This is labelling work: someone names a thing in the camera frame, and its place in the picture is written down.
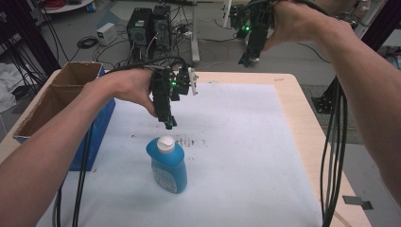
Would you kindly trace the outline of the person's right hand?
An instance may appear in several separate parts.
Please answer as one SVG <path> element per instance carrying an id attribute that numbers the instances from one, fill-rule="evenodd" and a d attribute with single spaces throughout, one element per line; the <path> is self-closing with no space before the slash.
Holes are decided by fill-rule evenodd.
<path id="1" fill-rule="evenodd" d="M 314 42 L 322 44 L 338 32 L 340 21 L 306 4 L 278 1 L 273 5 L 273 33 L 266 40 L 268 50 L 282 43 Z"/>

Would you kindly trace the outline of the blue detergent bottle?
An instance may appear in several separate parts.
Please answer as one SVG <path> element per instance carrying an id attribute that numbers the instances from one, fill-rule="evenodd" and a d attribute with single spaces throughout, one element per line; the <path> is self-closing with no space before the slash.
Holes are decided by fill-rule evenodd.
<path id="1" fill-rule="evenodd" d="M 187 185 L 183 148 L 169 135 L 152 139 L 146 146 L 155 182 L 165 191 L 180 194 Z"/>

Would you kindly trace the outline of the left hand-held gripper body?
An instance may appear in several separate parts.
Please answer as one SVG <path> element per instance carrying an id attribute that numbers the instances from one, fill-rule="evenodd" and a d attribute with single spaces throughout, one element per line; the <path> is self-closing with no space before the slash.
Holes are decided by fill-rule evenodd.
<path id="1" fill-rule="evenodd" d="M 156 66 L 151 77 L 149 89 L 158 121 L 165 122 L 172 116 L 171 101 L 179 101 L 180 95 L 187 96 L 189 90 L 195 96 L 199 77 L 192 67 L 180 68 L 175 73 L 171 68 Z"/>

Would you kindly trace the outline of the person's left hand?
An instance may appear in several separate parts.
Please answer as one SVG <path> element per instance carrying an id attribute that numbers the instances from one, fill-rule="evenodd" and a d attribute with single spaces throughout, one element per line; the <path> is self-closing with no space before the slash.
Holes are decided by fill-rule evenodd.
<path id="1" fill-rule="evenodd" d="M 149 84 L 153 71 L 150 69 L 121 70 L 106 74 L 85 86 L 103 101 L 118 98 L 143 106 L 150 115 L 156 116 L 149 97 Z"/>

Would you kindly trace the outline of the white table leg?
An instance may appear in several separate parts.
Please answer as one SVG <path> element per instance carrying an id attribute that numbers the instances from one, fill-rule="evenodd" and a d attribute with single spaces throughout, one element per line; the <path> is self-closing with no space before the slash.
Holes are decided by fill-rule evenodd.
<path id="1" fill-rule="evenodd" d="M 197 12 L 197 0 L 188 0 L 191 3 L 192 10 L 192 34 L 191 34 L 191 54 L 192 54 L 192 62 L 197 63 L 200 61 L 200 50 L 198 43 L 198 12 Z"/>

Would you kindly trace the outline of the white table mat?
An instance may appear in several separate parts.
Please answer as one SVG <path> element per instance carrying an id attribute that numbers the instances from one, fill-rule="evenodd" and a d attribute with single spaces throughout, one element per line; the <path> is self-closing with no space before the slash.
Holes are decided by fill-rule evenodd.
<path id="1" fill-rule="evenodd" d="M 173 130 L 116 101 L 92 170 L 80 227 L 321 227 L 321 208 L 271 85 L 201 83 L 171 105 Z M 183 147 L 181 194 L 154 180 L 148 142 Z"/>

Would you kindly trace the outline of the black computer tower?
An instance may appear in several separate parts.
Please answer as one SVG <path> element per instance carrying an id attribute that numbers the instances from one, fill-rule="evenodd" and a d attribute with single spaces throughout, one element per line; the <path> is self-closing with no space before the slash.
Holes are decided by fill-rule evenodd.
<path id="1" fill-rule="evenodd" d="M 132 48 L 133 60 L 145 61 L 152 59 L 155 49 L 152 9 L 135 8 L 127 24 L 127 33 Z"/>

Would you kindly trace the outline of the white power box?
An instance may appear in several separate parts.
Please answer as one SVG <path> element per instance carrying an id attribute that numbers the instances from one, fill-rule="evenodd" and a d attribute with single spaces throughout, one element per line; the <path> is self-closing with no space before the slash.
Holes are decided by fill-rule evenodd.
<path id="1" fill-rule="evenodd" d="M 96 31 L 101 45 L 109 45 L 117 38 L 115 24 L 107 23 Z"/>

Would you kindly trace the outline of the white cloth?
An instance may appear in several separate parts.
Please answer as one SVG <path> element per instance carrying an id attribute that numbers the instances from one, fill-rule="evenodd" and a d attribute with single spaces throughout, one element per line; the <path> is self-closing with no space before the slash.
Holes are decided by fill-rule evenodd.
<path id="1" fill-rule="evenodd" d="M 0 113 L 16 105 L 12 93 L 22 83 L 21 73 L 12 63 L 0 62 Z"/>

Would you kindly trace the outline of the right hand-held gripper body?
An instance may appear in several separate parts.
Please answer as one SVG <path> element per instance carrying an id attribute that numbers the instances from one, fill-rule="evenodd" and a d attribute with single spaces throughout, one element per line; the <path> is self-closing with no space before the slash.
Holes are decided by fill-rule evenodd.
<path id="1" fill-rule="evenodd" d="M 250 53 L 259 62 L 261 51 L 268 37 L 272 22 L 273 0 L 251 0 L 247 4 L 232 5 L 230 8 L 231 27 L 236 30 L 235 37 L 248 39 L 244 53 Z"/>

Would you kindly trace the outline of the grey computer tower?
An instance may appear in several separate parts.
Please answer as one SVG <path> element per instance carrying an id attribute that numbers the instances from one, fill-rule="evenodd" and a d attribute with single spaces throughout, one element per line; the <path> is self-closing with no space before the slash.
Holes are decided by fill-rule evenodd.
<path id="1" fill-rule="evenodd" d="M 170 6 L 157 5 L 152 12 L 154 31 L 156 33 L 156 49 L 171 50 Z"/>

